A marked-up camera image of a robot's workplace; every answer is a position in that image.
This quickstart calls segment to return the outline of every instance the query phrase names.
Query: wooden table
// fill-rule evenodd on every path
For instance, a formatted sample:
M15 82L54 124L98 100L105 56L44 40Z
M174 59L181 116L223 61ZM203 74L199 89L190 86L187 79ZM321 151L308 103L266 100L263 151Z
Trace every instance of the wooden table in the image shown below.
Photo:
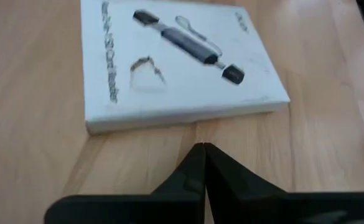
M364 190L364 23L355 0L215 2L249 10L289 107L89 137L79 1L0 0L0 223L42 223L64 195L149 193L201 141L284 190Z

